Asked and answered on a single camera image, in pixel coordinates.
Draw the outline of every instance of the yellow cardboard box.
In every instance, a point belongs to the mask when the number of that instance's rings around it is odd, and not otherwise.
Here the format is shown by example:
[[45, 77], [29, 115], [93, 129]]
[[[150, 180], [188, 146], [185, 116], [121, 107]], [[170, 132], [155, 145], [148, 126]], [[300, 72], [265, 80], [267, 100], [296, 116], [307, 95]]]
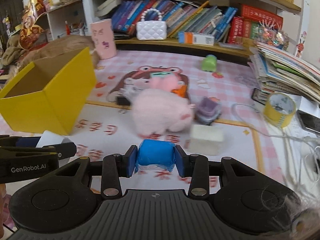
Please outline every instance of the yellow cardboard box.
[[14, 131], [68, 135], [96, 84], [89, 48], [43, 58], [0, 92], [0, 114]]

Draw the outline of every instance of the white cable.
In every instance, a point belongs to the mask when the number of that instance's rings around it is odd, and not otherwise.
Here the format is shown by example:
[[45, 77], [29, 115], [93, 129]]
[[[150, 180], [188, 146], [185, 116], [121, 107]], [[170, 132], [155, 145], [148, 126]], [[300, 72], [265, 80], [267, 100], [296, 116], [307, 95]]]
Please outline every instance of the white cable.
[[299, 137], [294, 137], [294, 136], [289, 136], [287, 135], [282, 129], [278, 128], [279, 130], [281, 130], [281, 132], [284, 134], [284, 135], [270, 135], [270, 134], [266, 134], [266, 133], [263, 133], [261, 132], [260, 130], [256, 129], [252, 124], [248, 123], [247, 121], [245, 121], [242, 117], [239, 116], [239, 114], [237, 113], [236, 111], [236, 107], [237, 106], [247, 106], [247, 107], [250, 107], [252, 108], [255, 112], [259, 113], [264, 119], [267, 119], [268, 120], [268, 117], [265, 116], [263, 113], [261, 113], [260, 110], [258, 110], [257, 108], [255, 108], [254, 106], [249, 106], [249, 105], [246, 105], [246, 104], [233, 104], [231, 106], [231, 112], [232, 114], [241, 122], [245, 123], [249, 128], [251, 128], [252, 130], [255, 130], [257, 131], [258, 133], [264, 135], [264, 136], [267, 136], [267, 137], [274, 137], [274, 138], [284, 138], [284, 139], [290, 139], [290, 140], [294, 140], [294, 141], [297, 141], [297, 142], [303, 142], [305, 144], [307, 144], [310, 148], [311, 148], [311, 151], [313, 155], [313, 158], [314, 158], [314, 161], [315, 161], [315, 165], [316, 165], [316, 169], [317, 169], [317, 172], [318, 172], [318, 176], [317, 176], [317, 179], [314, 180], [313, 178], [311, 178], [311, 176], [309, 175], [309, 172], [308, 172], [308, 169], [307, 169], [307, 164], [306, 164], [306, 158], [310, 155], [308, 154], [307, 156], [305, 156], [304, 158], [302, 158], [300, 156], [300, 164], [299, 164], [299, 175], [298, 175], [298, 185], [295, 185], [296, 187], [297, 186], [300, 186], [300, 188], [304, 188], [301, 184], [301, 169], [302, 169], [302, 163], [304, 164], [305, 166], [305, 170], [306, 170], [306, 173], [307, 173], [307, 176], [308, 178], [310, 179], [311, 182], [313, 183], [316, 183], [320, 180], [320, 168], [319, 168], [319, 165], [317, 163], [317, 158], [320, 159], [320, 153], [317, 152], [317, 149], [320, 149], [320, 146], [317, 146], [316, 148], [314, 148], [310, 143], [309, 143], [309, 140], [306, 140], [304, 138], [299, 138]]

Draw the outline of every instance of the white box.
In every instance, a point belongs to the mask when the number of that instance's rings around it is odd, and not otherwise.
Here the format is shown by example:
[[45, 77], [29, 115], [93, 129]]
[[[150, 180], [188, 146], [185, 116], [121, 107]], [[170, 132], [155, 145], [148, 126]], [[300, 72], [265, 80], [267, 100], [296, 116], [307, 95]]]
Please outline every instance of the white box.
[[193, 124], [188, 151], [202, 155], [219, 155], [223, 132], [215, 126]]

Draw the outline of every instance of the pink plush pig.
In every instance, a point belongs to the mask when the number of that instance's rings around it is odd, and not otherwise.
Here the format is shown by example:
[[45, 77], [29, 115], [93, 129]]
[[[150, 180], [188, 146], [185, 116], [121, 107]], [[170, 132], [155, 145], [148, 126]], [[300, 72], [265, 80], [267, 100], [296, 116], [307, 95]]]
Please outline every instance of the pink plush pig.
[[140, 137], [178, 132], [190, 126], [194, 105], [186, 98], [160, 89], [145, 89], [132, 103], [133, 120]]
[[153, 77], [149, 81], [149, 86], [150, 88], [161, 89], [168, 92], [181, 87], [178, 77], [174, 74], [166, 75], [165, 77]]

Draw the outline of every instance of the pearl handle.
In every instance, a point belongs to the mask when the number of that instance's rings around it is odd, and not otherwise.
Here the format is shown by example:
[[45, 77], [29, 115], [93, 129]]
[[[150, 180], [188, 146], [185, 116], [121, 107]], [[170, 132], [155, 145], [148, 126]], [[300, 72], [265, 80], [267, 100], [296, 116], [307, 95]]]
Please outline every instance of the pearl handle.
[[156, 8], [150, 8], [145, 10], [142, 14], [141, 14], [141, 21], [144, 22], [144, 18], [146, 17], [148, 12], [156, 12], [158, 14], [158, 21], [162, 21], [162, 15], [161, 12], [159, 10], [157, 10]]

